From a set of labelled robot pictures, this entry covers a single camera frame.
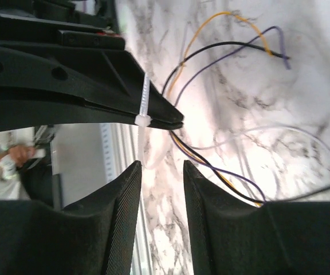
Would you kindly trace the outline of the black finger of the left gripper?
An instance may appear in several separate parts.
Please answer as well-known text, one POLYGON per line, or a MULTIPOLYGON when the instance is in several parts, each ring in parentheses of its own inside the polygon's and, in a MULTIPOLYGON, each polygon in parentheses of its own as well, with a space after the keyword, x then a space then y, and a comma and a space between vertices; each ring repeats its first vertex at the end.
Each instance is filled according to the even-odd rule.
POLYGON ((39 125, 121 123, 134 125, 137 114, 101 108, 92 104, 71 104, 21 97, 0 98, 0 132, 39 125))
POLYGON ((0 44, 0 98, 92 104, 138 115, 144 72, 124 50, 0 44))

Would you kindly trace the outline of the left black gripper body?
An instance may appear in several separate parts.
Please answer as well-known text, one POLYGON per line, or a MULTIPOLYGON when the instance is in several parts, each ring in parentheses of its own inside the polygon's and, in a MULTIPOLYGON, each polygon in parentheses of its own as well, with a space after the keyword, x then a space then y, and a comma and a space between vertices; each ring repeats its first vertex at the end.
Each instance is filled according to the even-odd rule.
POLYGON ((76 1, 0 1, 0 41, 123 50, 114 1, 94 1, 93 14, 76 1))

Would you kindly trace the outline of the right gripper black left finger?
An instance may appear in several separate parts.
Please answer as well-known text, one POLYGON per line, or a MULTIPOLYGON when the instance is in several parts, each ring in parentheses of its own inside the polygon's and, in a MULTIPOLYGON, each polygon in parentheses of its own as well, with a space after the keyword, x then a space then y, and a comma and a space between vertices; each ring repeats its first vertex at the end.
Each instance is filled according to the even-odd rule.
POLYGON ((129 274, 141 186, 134 161, 62 210, 0 201, 0 274, 129 274))

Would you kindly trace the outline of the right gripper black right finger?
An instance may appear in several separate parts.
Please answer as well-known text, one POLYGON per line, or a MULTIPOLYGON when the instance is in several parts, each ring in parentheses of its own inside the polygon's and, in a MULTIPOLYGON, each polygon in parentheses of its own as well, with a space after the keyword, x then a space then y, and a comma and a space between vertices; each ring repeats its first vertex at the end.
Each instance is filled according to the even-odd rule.
POLYGON ((238 200, 183 165, 195 274, 330 274, 330 202, 238 200))

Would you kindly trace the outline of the white zip tie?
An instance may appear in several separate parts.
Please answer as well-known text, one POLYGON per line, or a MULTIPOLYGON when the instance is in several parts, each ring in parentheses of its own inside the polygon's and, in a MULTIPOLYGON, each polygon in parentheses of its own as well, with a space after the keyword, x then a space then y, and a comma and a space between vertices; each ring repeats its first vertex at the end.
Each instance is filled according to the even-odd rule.
POLYGON ((139 114, 135 117, 135 125, 138 128, 138 159, 140 160, 143 168, 152 170, 159 165, 164 156, 158 157, 153 164, 148 164, 145 161, 144 149, 145 149, 145 131, 146 128, 151 124, 151 117, 148 115, 149 99, 150 99, 150 86, 151 81, 148 73, 144 74, 143 87, 142 87, 142 97, 140 101, 139 114))

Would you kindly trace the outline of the operator hand in background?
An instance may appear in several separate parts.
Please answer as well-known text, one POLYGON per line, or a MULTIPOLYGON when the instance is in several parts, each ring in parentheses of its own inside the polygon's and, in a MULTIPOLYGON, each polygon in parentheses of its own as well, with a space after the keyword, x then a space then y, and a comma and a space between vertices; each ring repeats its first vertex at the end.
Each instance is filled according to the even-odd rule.
POLYGON ((33 146, 17 145, 11 147, 9 155, 17 167, 23 166, 36 153, 36 148, 33 146))

